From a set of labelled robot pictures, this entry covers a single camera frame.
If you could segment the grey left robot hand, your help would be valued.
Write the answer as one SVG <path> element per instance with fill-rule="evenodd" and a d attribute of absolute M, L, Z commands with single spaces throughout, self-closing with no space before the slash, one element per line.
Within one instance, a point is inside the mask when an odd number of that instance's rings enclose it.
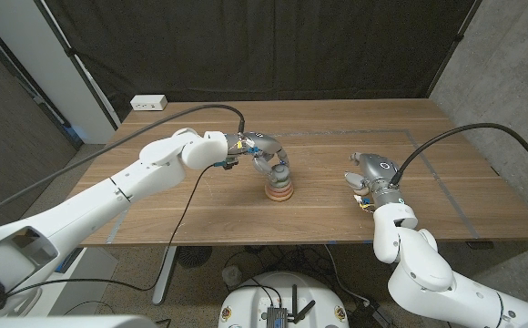
<path fill-rule="evenodd" d="M 232 169 L 239 163 L 238 157 L 250 155 L 256 171 L 272 177 L 273 167 L 269 161 L 278 156 L 279 163 L 289 166 L 289 158 L 281 144 L 271 136 L 259 132 L 245 132 L 225 135 L 228 142 L 228 155 L 222 162 L 224 169 Z"/>

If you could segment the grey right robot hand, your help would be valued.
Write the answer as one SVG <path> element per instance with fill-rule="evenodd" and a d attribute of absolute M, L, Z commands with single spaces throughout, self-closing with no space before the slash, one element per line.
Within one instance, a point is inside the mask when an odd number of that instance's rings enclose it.
<path fill-rule="evenodd" d="M 392 160 L 359 152 L 353 153 L 350 159 L 360 168 L 360 174 L 346 171 L 344 179 L 356 194 L 371 195 L 375 208 L 389 203 L 405 203 L 400 189 L 391 185 L 391 179 L 398 170 Z"/>

